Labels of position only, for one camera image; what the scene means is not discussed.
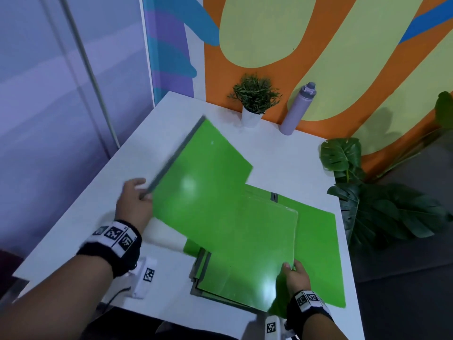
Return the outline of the person's left forearm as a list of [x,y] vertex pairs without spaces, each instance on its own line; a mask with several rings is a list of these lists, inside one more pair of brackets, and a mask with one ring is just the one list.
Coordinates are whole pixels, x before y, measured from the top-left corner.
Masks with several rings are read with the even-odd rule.
[[74,256],[0,313],[0,340],[78,340],[112,281],[103,258]]

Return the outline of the translucent green folder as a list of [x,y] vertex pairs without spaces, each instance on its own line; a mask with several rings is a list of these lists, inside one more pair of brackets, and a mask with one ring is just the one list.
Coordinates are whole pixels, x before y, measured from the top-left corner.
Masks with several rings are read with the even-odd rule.
[[298,212],[270,199],[245,195],[231,235],[212,251],[249,283],[259,301],[269,303],[269,314],[286,318],[289,294],[280,275],[283,263],[292,263]]

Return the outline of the large monstera plant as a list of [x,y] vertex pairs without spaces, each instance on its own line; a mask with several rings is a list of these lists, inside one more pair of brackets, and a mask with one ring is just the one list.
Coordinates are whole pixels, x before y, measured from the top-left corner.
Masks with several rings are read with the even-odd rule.
[[453,224],[453,214],[439,201],[400,183],[377,184],[391,170],[416,157],[441,135],[453,131],[453,96],[435,103],[437,129],[399,154],[381,174],[365,182],[358,138],[335,138],[320,145],[320,161],[336,183],[327,194],[339,199],[349,250],[385,248],[394,242],[428,238]]

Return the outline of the green folder with dark edge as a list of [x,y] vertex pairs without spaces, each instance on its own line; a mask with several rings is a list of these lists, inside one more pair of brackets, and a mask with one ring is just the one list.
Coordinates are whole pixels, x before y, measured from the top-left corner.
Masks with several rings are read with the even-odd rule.
[[235,306],[252,313],[267,312],[269,303],[259,301],[258,295],[249,283],[241,281],[218,255],[207,251],[192,240],[187,240],[185,254],[195,257],[195,263],[189,274],[193,282],[191,294]]

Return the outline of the small plant in white pot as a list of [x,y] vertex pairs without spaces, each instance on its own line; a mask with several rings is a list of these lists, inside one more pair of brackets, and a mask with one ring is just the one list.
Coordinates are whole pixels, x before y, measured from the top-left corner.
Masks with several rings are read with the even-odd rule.
[[256,127],[263,115],[279,104],[281,96],[269,78],[258,77],[255,73],[244,74],[228,94],[228,98],[241,103],[241,125],[248,129]]

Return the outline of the black right wristband with markers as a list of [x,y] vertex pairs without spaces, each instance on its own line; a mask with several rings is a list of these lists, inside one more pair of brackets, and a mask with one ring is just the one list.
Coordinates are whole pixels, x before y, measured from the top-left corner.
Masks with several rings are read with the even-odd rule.
[[309,317],[321,314],[333,321],[324,301],[314,291],[301,290],[290,299],[286,308],[286,326],[302,340],[303,327]]

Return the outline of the person's right hand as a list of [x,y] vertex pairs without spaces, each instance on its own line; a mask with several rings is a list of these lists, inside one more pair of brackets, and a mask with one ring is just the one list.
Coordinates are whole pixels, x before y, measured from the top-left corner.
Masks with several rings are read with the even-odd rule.
[[291,268],[292,273],[289,277],[285,277],[289,297],[292,298],[300,291],[311,291],[312,288],[309,275],[306,272],[303,264],[300,261],[294,259]]

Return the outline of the person's left hand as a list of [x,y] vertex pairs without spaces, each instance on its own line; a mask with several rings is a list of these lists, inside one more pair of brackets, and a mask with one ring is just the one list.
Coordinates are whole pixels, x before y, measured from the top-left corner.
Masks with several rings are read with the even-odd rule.
[[153,217],[153,202],[140,200],[140,194],[147,192],[140,186],[146,183],[145,178],[133,178],[124,182],[122,192],[116,202],[114,220],[125,221],[143,234]]

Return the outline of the green plastic folder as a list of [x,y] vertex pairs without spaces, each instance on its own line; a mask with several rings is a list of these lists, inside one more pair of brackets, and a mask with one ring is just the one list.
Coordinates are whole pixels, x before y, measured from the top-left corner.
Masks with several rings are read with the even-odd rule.
[[333,213],[277,195],[276,203],[298,212],[294,257],[310,276],[311,287],[325,303],[345,308],[346,297]]

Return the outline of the purple water bottle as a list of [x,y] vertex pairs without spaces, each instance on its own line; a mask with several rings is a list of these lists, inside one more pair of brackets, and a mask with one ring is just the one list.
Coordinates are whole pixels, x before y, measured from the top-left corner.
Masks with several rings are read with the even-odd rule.
[[293,99],[293,103],[288,109],[288,112],[279,127],[280,132],[283,135],[290,136],[294,132],[297,125],[312,104],[316,94],[316,84],[312,81],[308,82],[306,85],[303,85],[297,91],[297,94]]

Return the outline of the black left wristband with markers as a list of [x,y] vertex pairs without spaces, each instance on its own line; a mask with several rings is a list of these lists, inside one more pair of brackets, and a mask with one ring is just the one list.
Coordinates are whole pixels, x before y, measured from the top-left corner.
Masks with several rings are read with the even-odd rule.
[[142,236],[138,229],[124,220],[99,227],[80,246],[76,255],[100,257],[112,268],[114,278],[136,268]]

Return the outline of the green folder with grey spine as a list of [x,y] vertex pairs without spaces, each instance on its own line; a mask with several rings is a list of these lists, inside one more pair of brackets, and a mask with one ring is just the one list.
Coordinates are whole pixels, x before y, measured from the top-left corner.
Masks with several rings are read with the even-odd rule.
[[253,166],[201,116],[147,188],[154,217],[215,251],[232,236]]

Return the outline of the grey metal pole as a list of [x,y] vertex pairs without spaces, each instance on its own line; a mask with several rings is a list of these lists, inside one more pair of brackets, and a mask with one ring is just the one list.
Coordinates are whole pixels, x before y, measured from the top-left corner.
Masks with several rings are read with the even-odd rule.
[[105,119],[105,122],[106,122],[106,125],[108,127],[108,130],[110,131],[110,135],[111,135],[111,137],[112,137],[112,139],[113,139],[113,141],[115,143],[116,148],[120,149],[120,147],[121,147],[120,142],[118,140],[117,134],[116,134],[116,132],[114,130],[114,127],[112,125],[110,115],[109,115],[108,110],[106,108],[104,98],[102,96],[101,90],[99,88],[99,85],[98,85],[98,82],[97,82],[97,79],[96,79],[96,75],[94,74],[94,71],[92,69],[92,65],[91,65],[91,63],[89,61],[85,46],[83,44],[83,40],[82,40],[81,35],[80,35],[79,31],[78,31],[78,28],[77,28],[75,19],[74,19],[73,15],[72,15],[72,12],[70,10],[69,4],[68,4],[67,0],[59,0],[59,3],[60,3],[60,6],[61,6],[61,8],[63,10],[63,13],[64,13],[64,16],[66,18],[66,21],[68,22],[71,34],[72,34],[72,36],[73,36],[73,38],[75,40],[75,43],[76,43],[76,46],[77,46],[77,50],[78,50],[79,55],[80,55],[80,57],[82,59],[82,63],[84,65],[84,67],[85,67],[85,70],[86,70],[87,75],[89,77],[90,83],[91,83],[91,85],[93,87],[94,93],[95,93],[97,101],[99,103],[99,107],[100,107],[101,112],[103,114],[103,117]]

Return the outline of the person's right forearm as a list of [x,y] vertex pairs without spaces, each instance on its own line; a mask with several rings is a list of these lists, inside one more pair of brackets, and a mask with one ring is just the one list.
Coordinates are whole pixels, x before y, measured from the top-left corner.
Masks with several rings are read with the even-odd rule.
[[337,325],[323,314],[314,314],[306,320],[300,339],[348,340]]

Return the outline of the black wristband with markers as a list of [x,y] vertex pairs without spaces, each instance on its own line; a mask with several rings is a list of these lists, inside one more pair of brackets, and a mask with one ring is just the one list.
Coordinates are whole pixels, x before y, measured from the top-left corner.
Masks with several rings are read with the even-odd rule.
[[99,227],[80,246],[76,255],[100,257],[112,268],[114,278],[136,268],[142,236],[138,229],[124,220]]
[[309,317],[321,314],[333,321],[324,301],[314,291],[301,290],[290,299],[286,308],[286,326],[302,340],[303,327]]

